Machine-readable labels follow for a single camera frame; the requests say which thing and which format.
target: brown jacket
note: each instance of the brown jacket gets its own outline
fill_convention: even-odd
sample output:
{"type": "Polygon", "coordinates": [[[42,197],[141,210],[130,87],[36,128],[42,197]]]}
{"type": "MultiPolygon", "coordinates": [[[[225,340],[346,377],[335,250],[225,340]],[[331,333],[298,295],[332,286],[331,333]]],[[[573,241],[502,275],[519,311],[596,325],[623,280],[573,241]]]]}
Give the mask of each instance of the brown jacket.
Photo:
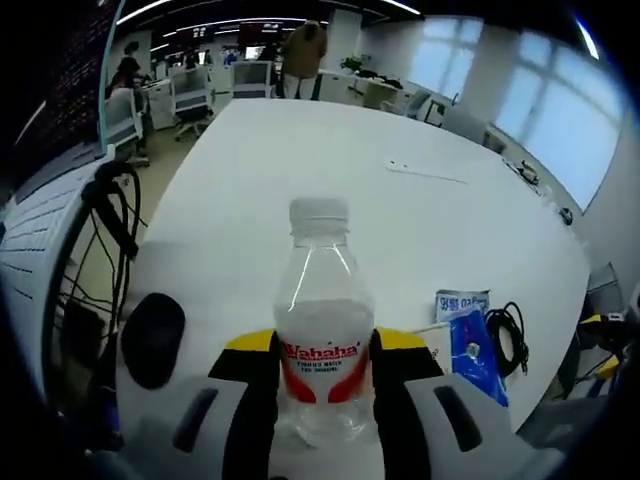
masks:
{"type": "Polygon", "coordinates": [[[282,72],[298,78],[313,78],[327,53],[327,32],[318,26],[316,36],[307,41],[304,28],[304,25],[296,28],[285,42],[282,72]]]}

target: monitor screen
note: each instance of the monitor screen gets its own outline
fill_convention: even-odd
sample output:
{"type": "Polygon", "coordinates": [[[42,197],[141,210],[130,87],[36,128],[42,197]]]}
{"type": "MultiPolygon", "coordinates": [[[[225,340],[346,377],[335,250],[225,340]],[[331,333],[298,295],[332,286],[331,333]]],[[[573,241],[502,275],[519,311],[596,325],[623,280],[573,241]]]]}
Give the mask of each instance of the monitor screen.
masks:
{"type": "Polygon", "coordinates": [[[244,53],[246,60],[256,60],[264,47],[247,47],[244,53]]]}

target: window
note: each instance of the window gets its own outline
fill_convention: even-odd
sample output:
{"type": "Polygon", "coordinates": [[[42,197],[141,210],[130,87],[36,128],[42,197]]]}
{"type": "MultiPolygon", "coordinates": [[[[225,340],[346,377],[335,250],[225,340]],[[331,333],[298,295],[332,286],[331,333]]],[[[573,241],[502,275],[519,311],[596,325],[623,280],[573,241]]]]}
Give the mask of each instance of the window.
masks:
{"type": "Polygon", "coordinates": [[[550,83],[524,147],[538,158],[584,210],[602,183],[618,128],[586,99],[550,83]]]}
{"type": "Polygon", "coordinates": [[[451,47],[446,43],[420,45],[409,80],[429,90],[440,91],[451,57],[451,47]]]}
{"type": "Polygon", "coordinates": [[[496,126],[515,139],[522,138],[541,89],[542,77],[539,74],[525,67],[517,67],[507,88],[503,108],[496,118],[496,126]]]}
{"type": "Polygon", "coordinates": [[[538,67],[546,67],[551,59],[552,43],[546,37],[531,32],[524,32],[520,36],[518,53],[522,60],[531,62],[538,67]]]}
{"type": "Polygon", "coordinates": [[[471,50],[460,48],[453,52],[449,78],[441,92],[445,97],[453,98],[457,93],[462,92],[462,87],[464,87],[464,81],[467,79],[472,62],[473,52],[471,50]]]}
{"type": "Polygon", "coordinates": [[[476,19],[426,20],[408,80],[445,97],[453,98],[460,93],[473,63],[482,25],[476,19]]]}
{"type": "Polygon", "coordinates": [[[553,70],[576,90],[589,97],[612,120],[622,120],[623,90],[605,70],[565,47],[558,48],[553,70]]]}
{"type": "Polygon", "coordinates": [[[525,32],[495,124],[520,142],[584,211],[615,152],[622,90],[602,64],[525,32]]]}

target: ceiling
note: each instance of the ceiling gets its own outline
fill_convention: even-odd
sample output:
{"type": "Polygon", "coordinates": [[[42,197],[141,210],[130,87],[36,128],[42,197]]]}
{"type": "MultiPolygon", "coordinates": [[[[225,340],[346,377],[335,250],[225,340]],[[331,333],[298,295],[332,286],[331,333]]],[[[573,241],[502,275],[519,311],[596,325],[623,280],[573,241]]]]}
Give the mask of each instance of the ceiling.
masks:
{"type": "MultiPolygon", "coordinates": [[[[307,18],[314,10],[319,20],[329,20],[336,8],[358,11],[365,26],[380,22],[397,22],[421,18],[384,0],[160,0],[159,5],[121,22],[117,36],[133,30],[151,29],[157,34],[172,32],[190,25],[252,17],[307,18]]],[[[127,0],[122,18],[157,0],[127,0]]],[[[578,49],[584,43],[578,27],[558,4],[520,0],[397,0],[423,15],[461,15],[484,18],[487,23],[511,28],[532,29],[558,38],[578,49]]]]}

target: man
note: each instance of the man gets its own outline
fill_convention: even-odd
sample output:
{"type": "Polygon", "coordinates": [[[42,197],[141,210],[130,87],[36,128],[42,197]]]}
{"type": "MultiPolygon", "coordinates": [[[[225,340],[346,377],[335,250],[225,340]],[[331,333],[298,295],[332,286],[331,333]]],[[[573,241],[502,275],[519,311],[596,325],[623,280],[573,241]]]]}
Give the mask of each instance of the man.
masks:
{"type": "Polygon", "coordinates": [[[327,32],[317,21],[307,20],[291,33],[283,52],[285,98],[296,98],[296,92],[300,89],[300,98],[311,100],[320,61],[327,53],[327,32]]]}

